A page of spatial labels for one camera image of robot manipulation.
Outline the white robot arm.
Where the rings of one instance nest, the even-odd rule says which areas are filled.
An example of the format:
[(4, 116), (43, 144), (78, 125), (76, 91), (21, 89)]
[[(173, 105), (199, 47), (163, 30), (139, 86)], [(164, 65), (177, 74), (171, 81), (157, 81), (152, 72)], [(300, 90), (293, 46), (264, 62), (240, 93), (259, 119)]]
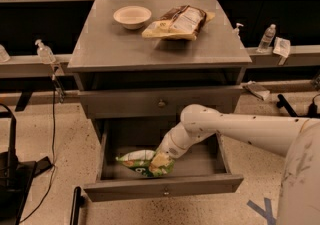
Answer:
[(185, 107), (180, 122), (156, 150), (156, 170), (213, 134), (250, 143), (285, 158), (276, 225), (320, 225), (320, 120), (222, 114), (198, 104)]

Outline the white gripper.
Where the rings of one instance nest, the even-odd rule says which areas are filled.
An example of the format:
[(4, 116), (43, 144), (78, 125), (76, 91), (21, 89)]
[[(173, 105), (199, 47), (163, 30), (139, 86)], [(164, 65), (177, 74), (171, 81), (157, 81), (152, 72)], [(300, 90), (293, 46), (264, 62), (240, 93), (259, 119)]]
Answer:
[(181, 150), (173, 142), (162, 141), (157, 151), (151, 160), (149, 170), (152, 173), (170, 173), (174, 165), (173, 159), (181, 156)]

